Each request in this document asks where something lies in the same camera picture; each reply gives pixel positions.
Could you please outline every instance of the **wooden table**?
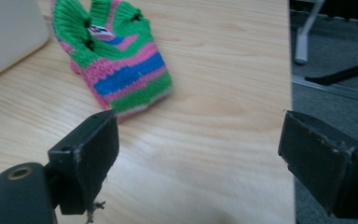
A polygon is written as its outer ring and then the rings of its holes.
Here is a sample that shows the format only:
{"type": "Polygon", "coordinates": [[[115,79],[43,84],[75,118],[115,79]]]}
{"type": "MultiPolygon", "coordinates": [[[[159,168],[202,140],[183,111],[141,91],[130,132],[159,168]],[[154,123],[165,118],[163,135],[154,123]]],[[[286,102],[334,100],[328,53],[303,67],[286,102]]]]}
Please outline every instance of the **wooden table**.
{"type": "MultiPolygon", "coordinates": [[[[118,126],[94,223],[294,223],[293,178],[277,153],[291,107],[287,1],[131,3],[151,20],[174,90],[118,126]]],[[[49,1],[39,5],[50,29],[49,1]]],[[[52,36],[0,75],[0,173],[46,164],[99,111],[52,36]]]]}

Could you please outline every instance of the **metal bar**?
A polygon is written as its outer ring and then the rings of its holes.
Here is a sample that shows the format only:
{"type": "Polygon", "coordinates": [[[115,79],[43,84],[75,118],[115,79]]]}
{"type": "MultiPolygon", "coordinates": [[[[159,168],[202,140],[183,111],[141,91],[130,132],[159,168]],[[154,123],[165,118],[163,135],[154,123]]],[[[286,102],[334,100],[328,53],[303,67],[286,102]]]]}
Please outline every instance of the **metal bar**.
{"type": "Polygon", "coordinates": [[[305,64],[308,61],[308,34],[312,24],[315,22],[319,11],[321,10],[324,0],[301,0],[314,3],[305,24],[298,28],[296,38],[296,55],[295,62],[297,64],[305,64]]]}
{"type": "Polygon", "coordinates": [[[308,87],[319,91],[326,91],[336,95],[358,100],[358,90],[354,88],[345,87],[338,84],[333,84],[330,86],[319,85],[317,83],[307,81],[304,77],[297,75],[292,75],[292,83],[299,86],[308,87]]]}

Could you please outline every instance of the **screw hole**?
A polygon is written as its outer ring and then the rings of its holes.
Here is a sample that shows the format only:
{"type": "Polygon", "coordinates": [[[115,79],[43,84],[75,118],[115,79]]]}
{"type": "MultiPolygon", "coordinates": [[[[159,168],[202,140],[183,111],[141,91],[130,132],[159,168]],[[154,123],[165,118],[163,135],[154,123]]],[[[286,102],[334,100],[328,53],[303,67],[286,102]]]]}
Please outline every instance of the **screw hole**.
{"type": "Polygon", "coordinates": [[[20,167],[7,175],[9,180],[17,180],[26,177],[32,172],[32,168],[29,166],[20,167]]]}

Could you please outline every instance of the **knitted glove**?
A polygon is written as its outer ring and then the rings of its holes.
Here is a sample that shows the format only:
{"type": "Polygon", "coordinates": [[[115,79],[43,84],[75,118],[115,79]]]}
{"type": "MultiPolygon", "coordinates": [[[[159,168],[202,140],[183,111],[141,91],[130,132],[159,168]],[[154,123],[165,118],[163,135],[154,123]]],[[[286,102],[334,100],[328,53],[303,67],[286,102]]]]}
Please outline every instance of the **knitted glove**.
{"type": "Polygon", "coordinates": [[[53,30],[72,70],[119,121],[171,92],[171,76],[139,9],[117,0],[93,0],[90,15],[77,0],[52,0],[51,6],[53,30]]]}

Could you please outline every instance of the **gray carpet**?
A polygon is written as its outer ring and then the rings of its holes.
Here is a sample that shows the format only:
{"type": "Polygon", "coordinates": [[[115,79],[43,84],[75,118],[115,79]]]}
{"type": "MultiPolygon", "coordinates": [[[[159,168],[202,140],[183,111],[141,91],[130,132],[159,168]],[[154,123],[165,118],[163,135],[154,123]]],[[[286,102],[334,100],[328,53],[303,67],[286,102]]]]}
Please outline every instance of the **gray carpet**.
{"type": "MultiPolygon", "coordinates": [[[[292,55],[296,29],[306,14],[292,12],[292,55]]],[[[358,65],[358,24],[355,21],[319,17],[310,32],[309,62],[293,63],[292,72],[302,77],[322,77],[358,65]]],[[[358,89],[358,77],[339,84],[358,89]]],[[[293,109],[321,119],[358,140],[358,101],[328,92],[293,85],[293,109]]],[[[296,181],[296,216],[301,224],[358,223],[358,220],[328,217],[308,190],[296,181]]]]}

